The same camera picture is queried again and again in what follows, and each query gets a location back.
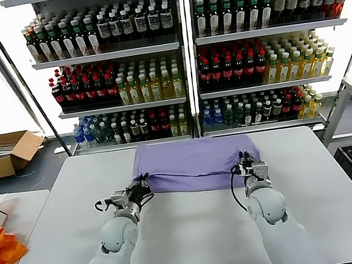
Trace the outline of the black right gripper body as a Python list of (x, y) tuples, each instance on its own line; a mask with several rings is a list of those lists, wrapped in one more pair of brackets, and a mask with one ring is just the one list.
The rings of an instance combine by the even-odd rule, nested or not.
[(237, 163), (237, 173), (239, 176), (246, 176), (246, 175), (251, 175), (254, 173), (253, 171), (253, 163), (254, 163), (254, 158), (250, 156), (249, 158), (247, 157), (241, 157), (238, 160)]

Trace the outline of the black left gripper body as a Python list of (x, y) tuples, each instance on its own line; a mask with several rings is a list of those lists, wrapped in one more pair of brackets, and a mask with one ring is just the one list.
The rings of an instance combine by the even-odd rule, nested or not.
[(126, 193), (129, 201), (135, 203), (138, 207), (144, 206), (154, 197), (154, 192), (147, 187), (132, 188), (132, 185), (130, 185), (127, 187)]

